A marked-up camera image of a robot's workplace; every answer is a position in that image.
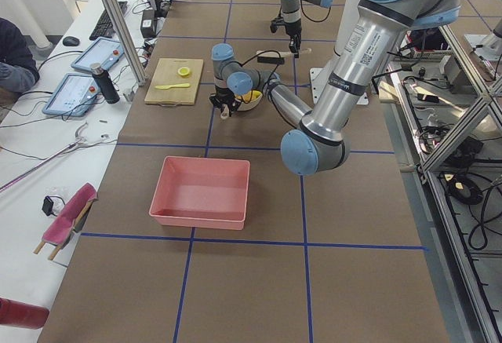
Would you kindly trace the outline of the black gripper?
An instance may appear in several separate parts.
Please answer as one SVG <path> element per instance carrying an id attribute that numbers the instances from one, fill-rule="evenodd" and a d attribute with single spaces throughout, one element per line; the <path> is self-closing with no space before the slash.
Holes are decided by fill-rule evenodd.
<path id="1" fill-rule="evenodd" d="M 300 55 L 302 27 L 300 24 L 288 26 L 289 50 L 295 58 Z"/>
<path id="2" fill-rule="evenodd" d="M 220 110 L 221 118 L 230 118 L 240 107 L 240 101 L 233 93 L 212 93 L 209 101 L 215 108 Z"/>

